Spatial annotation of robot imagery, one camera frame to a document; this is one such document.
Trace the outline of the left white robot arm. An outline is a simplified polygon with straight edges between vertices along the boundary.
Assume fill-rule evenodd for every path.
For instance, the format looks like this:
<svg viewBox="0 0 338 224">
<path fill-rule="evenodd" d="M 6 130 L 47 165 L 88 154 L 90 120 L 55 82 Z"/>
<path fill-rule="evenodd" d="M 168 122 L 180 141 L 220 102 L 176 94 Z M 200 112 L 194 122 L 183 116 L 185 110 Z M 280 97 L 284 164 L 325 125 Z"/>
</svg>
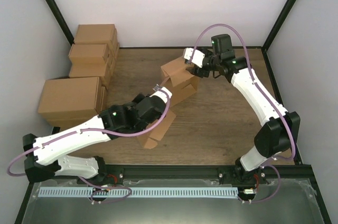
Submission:
<svg viewBox="0 0 338 224">
<path fill-rule="evenodd" d="M 55 176 L 80 176 L 101 184 L 108 171 L 103 158 L 73 157 L 69 154 L 84 147 L 107 142 L 119 137 L 139 136 L 158 125 L 166 113 L 171 94 L 158 90 L 152 95 L 139 94 L 132 102 L 113 105 L 88 121 L 45 137 L 23 136 L 25 174 L 32 183 Z"/>
</svg>

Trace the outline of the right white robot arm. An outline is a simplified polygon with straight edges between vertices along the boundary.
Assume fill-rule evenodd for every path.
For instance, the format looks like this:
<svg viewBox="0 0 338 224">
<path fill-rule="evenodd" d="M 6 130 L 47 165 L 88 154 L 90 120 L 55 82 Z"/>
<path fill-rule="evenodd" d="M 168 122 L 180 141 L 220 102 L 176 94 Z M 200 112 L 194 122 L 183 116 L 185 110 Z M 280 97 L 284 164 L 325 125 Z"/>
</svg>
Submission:
<svg viewBox="0 0 338 224">
<path fill-rule="evenodd" d="M 297 112 L 288 112 L 278 103 L 258 79 L 247 57 L 237 57 L 228 34 L 211 38 L 212 48 L 186 48 L 183 58 L 193 66 L 188 71 L 204 78 L 224 76 L 245 98 L 258 117 L 260 131 L 254 146 L 235 162 L 234 175 L 238 182 L 247 183 L 268 160 L 280 158 L 286 150 L 296 153 L 295 143 L 300 126 Z"/>
</svg>

